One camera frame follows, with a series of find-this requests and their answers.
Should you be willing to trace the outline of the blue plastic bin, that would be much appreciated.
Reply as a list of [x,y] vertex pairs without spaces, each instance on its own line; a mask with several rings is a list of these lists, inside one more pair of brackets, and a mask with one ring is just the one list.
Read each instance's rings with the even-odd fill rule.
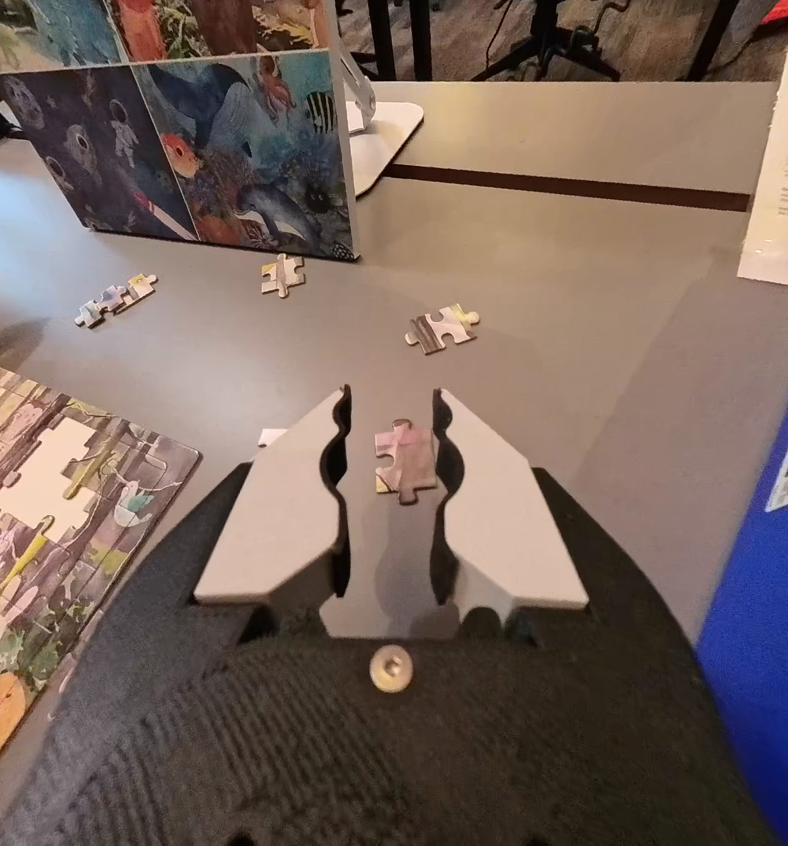
[[788,409],[697,652],[752,795],[788,844]]

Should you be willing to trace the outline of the black metal leg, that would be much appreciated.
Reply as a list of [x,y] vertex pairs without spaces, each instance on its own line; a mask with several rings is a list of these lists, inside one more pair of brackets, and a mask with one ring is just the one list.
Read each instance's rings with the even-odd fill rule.
[[390,26],[389,2],[367,1],[367,8],[377,76],[383,81],[396,81],[398,76]]
[[409,1],[409,16],[415,79],[432,81],[431,3]]
[[738,5],[739,1],[717,3],[683,81],[700,82],[705,79]]

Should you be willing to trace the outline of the pale grey-banded puzzle piece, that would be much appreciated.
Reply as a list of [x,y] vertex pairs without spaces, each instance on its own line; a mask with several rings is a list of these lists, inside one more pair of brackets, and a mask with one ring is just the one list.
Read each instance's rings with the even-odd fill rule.
[[306,283],[304,267],[303,257],[278,254],[274,262],[261,268],[262,294],[277,293],[281,299],[287,298],[290,289]]

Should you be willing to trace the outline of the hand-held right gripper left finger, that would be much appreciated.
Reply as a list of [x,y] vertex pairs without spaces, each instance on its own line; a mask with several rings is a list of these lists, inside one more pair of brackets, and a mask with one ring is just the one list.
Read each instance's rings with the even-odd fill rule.
[[338,387],[251,466],[194,588],[202,605],[320,607],[351,571],[346,475],[352,395]]

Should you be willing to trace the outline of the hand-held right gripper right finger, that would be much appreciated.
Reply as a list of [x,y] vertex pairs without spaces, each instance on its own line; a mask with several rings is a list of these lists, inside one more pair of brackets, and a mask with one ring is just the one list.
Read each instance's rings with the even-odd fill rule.
[[445,388],[434,390],[437,475],[431,585],[459,621],[488,609],[581,611],[590,598],[528,460]]

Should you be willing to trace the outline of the black tripod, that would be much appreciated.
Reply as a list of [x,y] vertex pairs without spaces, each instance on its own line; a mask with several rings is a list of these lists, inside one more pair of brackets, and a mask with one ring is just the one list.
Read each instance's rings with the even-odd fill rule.
[[472,82],[488,81],[503,72],[519,69],[529,60],[535,60],[536,63],[535,81],[543,81],[554,58],[569,61],[612,82],[620,81],[620,71],[602,58],[600,27],[607,13],[623,15],[630,9],[631,1],[602,2],[593,25],[580,25],[573,29],[558,24],[558,7],[561,4],[562,1],[536,1],[528,36],[517,42],[509,53],[491,63],[491,47],[505,21],[507,9],[511,6],[507,2],[501,22],[486,48],[485,67],[473,76]]

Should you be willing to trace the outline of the illustrated jigsaw puzzle board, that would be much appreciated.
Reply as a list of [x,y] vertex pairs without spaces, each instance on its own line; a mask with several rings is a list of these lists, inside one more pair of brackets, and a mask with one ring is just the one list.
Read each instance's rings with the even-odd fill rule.
[[200,458],[0,367],[0,753]]

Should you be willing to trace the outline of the beige grey striped puzzle piece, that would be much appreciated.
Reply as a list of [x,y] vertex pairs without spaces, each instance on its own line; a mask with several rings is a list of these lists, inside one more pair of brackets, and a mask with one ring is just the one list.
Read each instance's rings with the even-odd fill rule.
[[445,338],[451,338],[457,345],[474,340],[474,327],[479,322],[477,312],[465,312],[459,304],[453,304],[442,308],[436,319],[431,314],[413,318],[404,340],[410,347],[419,346],[424,355],[430,355],[446,349]]

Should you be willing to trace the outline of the yellow cream puzzle piece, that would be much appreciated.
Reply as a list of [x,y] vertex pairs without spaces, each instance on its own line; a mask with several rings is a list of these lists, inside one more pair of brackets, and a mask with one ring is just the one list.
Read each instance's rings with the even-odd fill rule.
[[103,323],[106,315],[114,314],[124,307],[124,295],[127,290],[122,285],[112,285],[105,289],[98,299],[80,306],[74,323],[78,327],[92,328]]

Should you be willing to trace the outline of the colourful illustrated puzzle box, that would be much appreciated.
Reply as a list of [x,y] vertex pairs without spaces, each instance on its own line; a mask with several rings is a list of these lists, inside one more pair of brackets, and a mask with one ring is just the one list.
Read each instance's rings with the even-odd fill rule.
[[0,2],[0,95],[83,227],[358,257],[336,2]]

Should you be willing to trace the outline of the purple puzzle piece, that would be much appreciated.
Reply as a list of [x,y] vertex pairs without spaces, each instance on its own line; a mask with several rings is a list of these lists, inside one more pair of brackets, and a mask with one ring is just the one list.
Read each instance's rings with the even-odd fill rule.
[[395,493],[401,506],[419,501],[418,493],[435,489],[434,435],[430,428],[414,427],[409,419],[396,419],[390,430],[375,435],[375,456],[388,458],[388,466],[375,469],[378,494]]

